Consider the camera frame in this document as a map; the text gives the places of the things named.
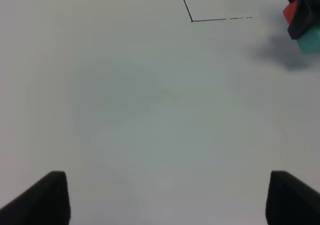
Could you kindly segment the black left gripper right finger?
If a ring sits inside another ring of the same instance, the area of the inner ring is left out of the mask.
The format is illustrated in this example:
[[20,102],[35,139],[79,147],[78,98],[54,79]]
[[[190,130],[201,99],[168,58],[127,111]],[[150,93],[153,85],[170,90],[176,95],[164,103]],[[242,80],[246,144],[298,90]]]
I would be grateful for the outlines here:
[[272,171],[265,218],[269,225],[319,225],[320,193],[287,171]]

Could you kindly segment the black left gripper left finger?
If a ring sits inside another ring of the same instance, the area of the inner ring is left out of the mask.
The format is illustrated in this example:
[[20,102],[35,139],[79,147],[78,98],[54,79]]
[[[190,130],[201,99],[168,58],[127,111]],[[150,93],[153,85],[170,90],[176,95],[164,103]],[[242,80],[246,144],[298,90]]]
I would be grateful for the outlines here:
[[0,209],[2,225],[68,225],[71,205],[67,175],[51,171]]

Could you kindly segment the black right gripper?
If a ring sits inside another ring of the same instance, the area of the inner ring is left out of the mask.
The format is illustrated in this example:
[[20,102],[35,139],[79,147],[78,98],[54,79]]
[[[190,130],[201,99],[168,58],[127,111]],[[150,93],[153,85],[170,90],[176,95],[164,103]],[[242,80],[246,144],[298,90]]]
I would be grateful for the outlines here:
[[319,2],[320,0],[288,1],[295,3],[295,11],[287,31],[292,40],[297,40],[315,25],[315,13],[310,2]]

